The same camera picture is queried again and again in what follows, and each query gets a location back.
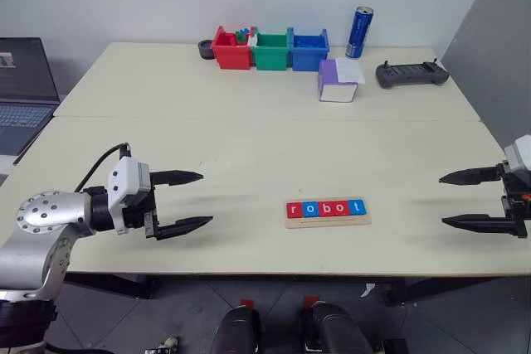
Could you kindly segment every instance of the white table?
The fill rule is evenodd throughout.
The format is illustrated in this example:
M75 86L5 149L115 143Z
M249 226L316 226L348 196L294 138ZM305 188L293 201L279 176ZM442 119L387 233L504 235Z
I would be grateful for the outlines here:
M0 174L11 174L15 167L13 162L16 159L17 157L11 155L0 155Z
M499 182L457 187L439 177L494 165L502 151L479 122L58 118L0 187L0 243L28 196L71 191L111 145L129 141L152 171L200 182L158 187L163 223L214 215L171 240L142 230L78 241L71 271L147 274L501 275L531 272L531 240L476 234L443 216L502 216ZM117 157L89 182L105 182ZM287 230L285 202L364 196L373 223Z
M344 56L334 47L330 58ZM367 48L360 59L366 85L352 104L317 100L317 73L220 70L196 45L113 43L56 110L56 116L173 117L213 120L461 120L478 121L452 78L443 86L385 90L377 65L431 61L426 48Z

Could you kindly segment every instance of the energy drink can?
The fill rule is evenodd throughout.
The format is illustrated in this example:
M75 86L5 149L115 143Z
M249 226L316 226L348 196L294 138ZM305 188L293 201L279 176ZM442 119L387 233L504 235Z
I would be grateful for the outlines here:
M362 55L365 39L367 39L368 28L373 20L374 10L370 7L358 7L354 14L352 31L348 39L346 56L359 58Z

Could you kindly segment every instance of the laptop screen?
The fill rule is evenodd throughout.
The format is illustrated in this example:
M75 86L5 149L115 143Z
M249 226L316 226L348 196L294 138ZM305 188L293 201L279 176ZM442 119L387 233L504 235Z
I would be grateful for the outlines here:
M0 101L59 103L38 37L0 38Z

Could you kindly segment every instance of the cable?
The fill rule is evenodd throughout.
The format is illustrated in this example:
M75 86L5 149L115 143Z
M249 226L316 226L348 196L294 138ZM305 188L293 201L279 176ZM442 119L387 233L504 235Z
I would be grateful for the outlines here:
M118 145L115 145L114 147L110 148L109 150L107 150L102 156L100 156L100 158L96 161L96 163L94 164L93 167L90 168L89 172L86 173L86 176L83 177L83 180L81 180L81 182L77 185L76 189L74 190L74 192L79 192L81 191L81 189L83 188L83 186L86 184L86 182L89 181L89 178L94 174L94 172L96 171L96 169L100 166L100 164L111 154L113 153L114 151L116 150L120 150L119 151L119 157L120 159L124 156L126 157L130 157L131 156L131 151L129 149L129 144L128 143L121 143L121 144L118 144Z
M56 354L114 354L109 350L100 350L97 348L84 348L84 349L70 349L70 348L60 348L46 343L46 349L49 352L55 352Z

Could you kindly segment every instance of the game controller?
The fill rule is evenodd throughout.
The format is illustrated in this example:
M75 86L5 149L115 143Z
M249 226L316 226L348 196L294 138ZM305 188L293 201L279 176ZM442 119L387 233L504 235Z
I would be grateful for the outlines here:
M393 85L420 85L433 83L441 85L448 80L450 74L437 65L437 59L433 62L422 64L389 65L385 63L376 68L378 83L384 89L390 89Z

